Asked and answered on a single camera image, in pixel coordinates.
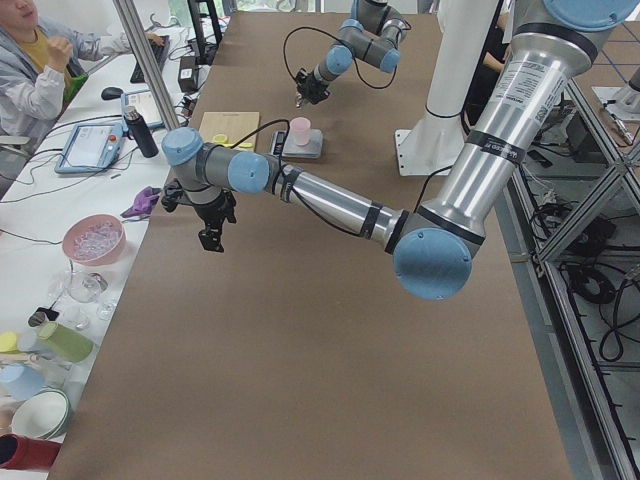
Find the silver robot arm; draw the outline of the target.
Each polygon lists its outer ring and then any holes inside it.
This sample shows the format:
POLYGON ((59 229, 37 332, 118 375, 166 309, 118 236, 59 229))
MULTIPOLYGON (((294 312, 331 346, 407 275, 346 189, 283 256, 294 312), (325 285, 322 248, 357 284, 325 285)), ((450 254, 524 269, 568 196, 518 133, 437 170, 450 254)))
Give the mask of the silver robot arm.
MULTIPOLYGON (((226 38, 199 102, 200 110, 255 110, 263 120, 295 110, 285 62, 316 60, 337 14, 241 13, 226 38)), ((308 109, 325 136, 314 175, 395 209, 411 209, 434 194, 439 179, 400 175, 392 135, 417 120, 440 45, 437 21, 409 17, 399 72, 389 89, 373 92, 356 78, 339 81, 331 98, 308 109)), ((147 237, 159 241, 164 290, 176 305, 207 308, 353 308, 418 299, 395 278, 389 255, 370 240, 324 223, 305 207, 268 193, 238 194, 237 221, 224 229, 220 253, 197 240, 202 223, 187 206, 158 210, 147 237)))
POLYGON ((326 100, 331 83, 357 61, 393 74, 401 58, 399 46, 410 30, 408 20, 387 2, 354 1, 325 57, 313 69, 301 68, 294 76, 296 106, 326 100))

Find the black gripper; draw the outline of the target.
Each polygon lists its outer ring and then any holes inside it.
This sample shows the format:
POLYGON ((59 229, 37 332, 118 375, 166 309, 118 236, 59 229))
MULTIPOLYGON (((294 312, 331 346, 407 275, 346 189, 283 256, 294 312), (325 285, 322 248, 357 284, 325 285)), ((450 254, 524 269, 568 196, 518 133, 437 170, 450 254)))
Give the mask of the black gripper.
POLYGON ((161 204, 168 212, 173 212, 178 205, 192 207, 203 221, 205 229, 198 232, 198 239, 204 250, 223 253, 222 231, 224 222, 235 224, 236 200, 230 190, 222 189, 211 201, 204 204, 194 203, 178 180, 171 180, 162 188, 161 204))
POLYGON ((330 92, 327 86, 317 80, 313 73, 301 68, 294 77, 296 84, 296 108, 301 108, 303 104, 318 104, 326 100, 330 92))

